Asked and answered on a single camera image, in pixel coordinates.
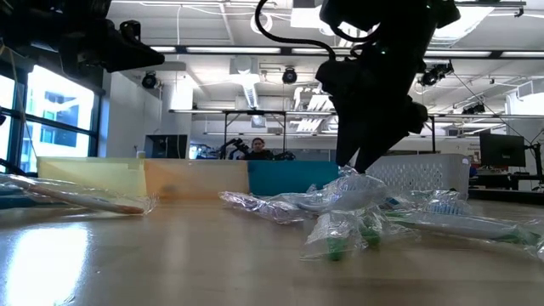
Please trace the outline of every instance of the security camera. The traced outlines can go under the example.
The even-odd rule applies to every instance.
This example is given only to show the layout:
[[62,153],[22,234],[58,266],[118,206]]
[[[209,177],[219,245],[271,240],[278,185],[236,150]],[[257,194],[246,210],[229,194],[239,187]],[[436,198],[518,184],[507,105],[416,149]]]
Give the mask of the security camera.
[[156,78],[156,71],[147,71],[142,79],[142,86],[146,89],[157,89],[161,81]]
[[297,82],[297,73],[295,72],[295,68],[293,67],[287,67],[286,71],[283,73],[283,77],[281,80],[284,84],[291,85]]

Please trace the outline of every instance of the wooden table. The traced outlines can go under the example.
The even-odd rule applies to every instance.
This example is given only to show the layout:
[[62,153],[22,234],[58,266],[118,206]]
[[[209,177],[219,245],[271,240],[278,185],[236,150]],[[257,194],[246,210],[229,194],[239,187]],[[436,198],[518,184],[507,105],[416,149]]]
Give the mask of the wooden table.
[[[490,217],[544,209],[475,203]],[[424,235],[342,262],[303,262],[303,226],[215,202],[143,218],[43,220],[0,229],[11,305],[542,305],[544,265],[522,252]]]

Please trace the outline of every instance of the window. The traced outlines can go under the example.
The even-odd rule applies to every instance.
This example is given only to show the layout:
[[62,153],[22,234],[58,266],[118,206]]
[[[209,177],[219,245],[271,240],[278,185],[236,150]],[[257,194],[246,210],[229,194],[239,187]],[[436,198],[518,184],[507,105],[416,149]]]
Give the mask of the window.
[[[13,108],[15,82],[5,76],[0,76],[0,107],[5,109]],[[11,132],[11,117],[0,117],[0,158],[8,159],[9,135]],[[0,173],[6,171],[0,166]]]
[[[34,173],[36,156],[96,155],[99,99],[93,91],[37,65],[32,73],[19,72],[18,84],[8,78],[9,72],[2,69],[0,73],[5,73],[0,75],[0,106],[5,117],[0,125],[0,158]],[[16,86],[25,94],[25,125],[19,119],[20,107],[15,107],[19,102],[14,101]]]
[[[11,117],[6,116],[6,120],[0,126],[0,158],[4,160],[8,159],[10,130],[11,130]],[[0,166],[0,173],[5,173],[5,172],[6,172],[5,167]]]
[[32,151],[31,140],[38,156],[88,156],[88,135],[37,122],[28,122],[28,132],[25,129],[20,157],[20,168],[25,172],[37,171],[37,161]]
[[12,109],[14,106],[15,82],[5,76],[0,76],[0,106]]
[[94,93],[40,66],[28,75],[26,113],[89,130]]

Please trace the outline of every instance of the teal bin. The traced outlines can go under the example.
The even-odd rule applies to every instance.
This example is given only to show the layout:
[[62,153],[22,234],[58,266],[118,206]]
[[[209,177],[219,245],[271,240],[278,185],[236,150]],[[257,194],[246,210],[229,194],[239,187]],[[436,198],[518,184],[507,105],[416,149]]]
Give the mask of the teal bin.
[[249,189],[256,196],[305,193],[338,178],[338,166],[329,161],[248,161]]

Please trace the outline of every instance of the white laundry basket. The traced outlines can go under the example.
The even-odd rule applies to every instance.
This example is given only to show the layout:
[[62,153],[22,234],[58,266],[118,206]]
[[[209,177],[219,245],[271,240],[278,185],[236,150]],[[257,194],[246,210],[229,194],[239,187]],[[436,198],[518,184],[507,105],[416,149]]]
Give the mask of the white laundry basket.
[[384,156],[367,174],[394,190],[449,190],[468,196],[470,161],[460,154]]

